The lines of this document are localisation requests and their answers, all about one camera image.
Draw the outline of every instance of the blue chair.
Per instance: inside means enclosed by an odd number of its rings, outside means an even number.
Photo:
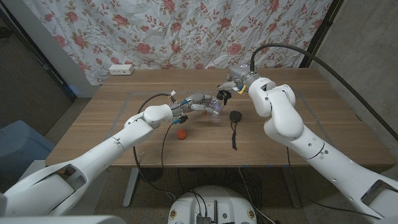
[[[55,145],[23,121],[0,129],[0,177],[19,179],[30,164],[46,159]]]

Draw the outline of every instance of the table leg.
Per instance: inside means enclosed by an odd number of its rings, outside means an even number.
[[[289,167],[282,167],[282,173],[283,173],[287,191],[289,192],[290,199],[292,200],[293,206],[295,208],[300,208],[301,202],[300,202],[299,193],[297,192],[297,188],[294,183],[294,179],[293,179],[292,173],[290,172]]]
[[[134,167],[131,169],[129,183],[127,184],[126,194],[124,195],[123,206],[129,207],[131,205],[131,198],[134,193],[134,188],[138,180],[138,168]]]

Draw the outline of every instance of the black cord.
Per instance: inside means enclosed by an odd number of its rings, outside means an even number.
[[[288,160],[288,162],[289,162],[290,173],[292,174],[292,178],[293,178],[293,184],[294,184],[294,187],[295,187],[296,190],[297,190],[297,186],[296,186],[295,179],[294,179],[294,175],[293,175],[292,166],[290,165],[290,156],[289,156],[289,148],[288,148],[288,147],[286,147],[286,151],[287,151],[287,160]],[[360,215],[366,215],[366,216],[368,216],[368,217],[372,217],[372,218],[375,218],[375,219],[377,219],[377,220],[380,220],[380,219],[381,219],[381,218],[379,218],[379,217],[375,217],[374,215],[370,215],[370,214],[363,213],[363,212],[357,212],[357,211],[353,211],[353,210],[349,210],[349,209],[345,209],[345,208],[335,208],[335,207],[331,207],[331,206],[327,206],[327,205],[322,205],[321,203],[318,203],[318,202],[315,202],[314,200],[311,200],[311,199],[308,198],[307,196],[305,196],[305,197],[306,197],[309,201],[311,201],[311,202],[313,202],[313,203],[315,203],[315,204],[317,204],[317,205],[319,205],[319,206],[325,207],[325,208],[334,209],[334,210],[342,211],[342,212],[352,212],[352,213],[357,213],[357,214],[360,214]]]
[[[178,176],[178,181],[180,182],[181,191],[182,191],[182,192],[185,192],[185,191],[184,191],[184,187],[182,186],[182,183],[181,183],[180,168],[178,168],[178,170],[177,170],[177,176]]]
[[[292,46],[289,44],[266,44],[263,46],[260,46],[257,48],[253,54],[251,55],[251,60],[250,60],[250,71],[254,72],[254,57],[256,54],[265,48],[268,47],[285,47],[287,49],[292,49],[297,52],[300,52],[301,54],[304,54],[305,56],[309,57],[310,59],[318,62],[324,69],[328,70],[341,84],[343,84],[364,106],[368,111],[383,125],[383,127],[398,141],[398,134],[393,130],[392,127],[390,127],[387,122],[372,108],[372,106],[350,85],[346,80],[344,80],[337,72],[335,72],[329,65],[327,65],[325,62],[323,62],[321,59],[319,59],[317,56],[311,54],[310,52],[307,52],[306,50],[303,50],[299,47]]]
[[[236,147],[236,125],[238,125],[238,123],[235,123],[235,128],[232,127],[232,121],[231,121],[231,128],[234,131],[234,133],[232,133],[232,148],[237,150],[238,148]]]
[[[184,191],[184,187],[182,186],[182,183],[181,183],[181,178],[180,178],[180,168],[178,168],[178,170],[177,170],[177,176],[178,176],[178,181],[180,182],[180,186],[181,186],[181,190],[182,190],[182,193],[180,194],[180,195],[182,195],[182,194],[184,194],[184,193],[186,193],[185,191]],[[196,193],[195,191],[193,191],[193,189],[192,190],[189,190],[189,191],[187,191],[187,192],[190,192],[190,193],[193,193],[194,194],[194,196],[195,196],[195,198],[197,199],[197,202],[198,202],[198,205],[199,205],[199,214],[201,215],[201,210],[200,210],[200,203],[199,203],[199,200],[198,200],[198,197],[197,196],[199,196],[200,198],[201,198],[201,200],[203,201],[203,204],[205,205],[205,217],[207,217],[207,208],[206,208],[206,203],[205,203],[205,200],[203,199],[203,197],[201,197],[198,193]]]
[[[141,104],[140,108],[138,109],[137,114],[139,114],[139,113],[141,112],[141,110],[142,110],[142,108],[145,106],[145,104],[147,104],[151,99],[153,99],[153,98],[155,98],[155,97],[158,97],[158,96],[170,96],[170,94],[167,94],[167,93],[158,93],[158,94],[155,94],[155,95],[151,96],[151,97],[148,98],[143,104]],[[168,192],[168,191],[166,191],[166,190],[163,190],[163,189],[160,189],[160,188],[156,187],[152,182],[149,182],[149,181],[145,178],[144,174],[143,174],[142,171],[141,171],[141,167],[140,167],[140,165],[139,165],[139,162],[138,162],[137,152],[136,152],[136,147],[135,147],[135,146],[132,147],[132,152],[133,152],[133,154],[134,154],[134,160],[136,161],[138,173],[140,173],[141,178],[142,178],[145,182],[147,182],[150,186],[152,186],[153,188],[155,188],[156,190],[159,190],[159,191],[162,191],[162,192],[166,192],[167,195],[173,195],[174,200],[176,200],[176,198],[175,198],[175,196],[174,196],[173,193]]]
[[[163,166],[163,148],[164,148],[164,141],[166,140],[167,133],[169,132],[169,130],[170,130],[170,128],[173,126],[173,124],[174,124],[174,123],[170,124],[169,128],[168,128],[167,131],[166,131],[166,134],[164,135],[164,139],[163,139],[163,145],[162,145],[162,169],[164,169],[164,166]]]
[[[191,101],[191,102],[192,102],[192,100],[187,100],[187,102],[185,102],[185,103],[182,103],[182,104],[178,105],[177,107],[173,108],[173,110],[174,110],[174,109],[177,109],[177,108],[179,108],[180,106],[182,106],[182,105],[184,105],[184,104],[187,104],[189,101]]]

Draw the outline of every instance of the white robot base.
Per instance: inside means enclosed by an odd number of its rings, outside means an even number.
[[[215,185],[197,187],[193,191],[196,193],[198,200],[192,192],[183,194],[173,203],[169,213],[168,224],[257,223],[253,206],[237,192]],[[207,209],[207,218],[205,217],[205,207]]]

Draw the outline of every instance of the wall outlet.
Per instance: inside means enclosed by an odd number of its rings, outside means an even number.
[[[131,75],[134,67],[132,65],[112,65],[109,71],[111,75]]]

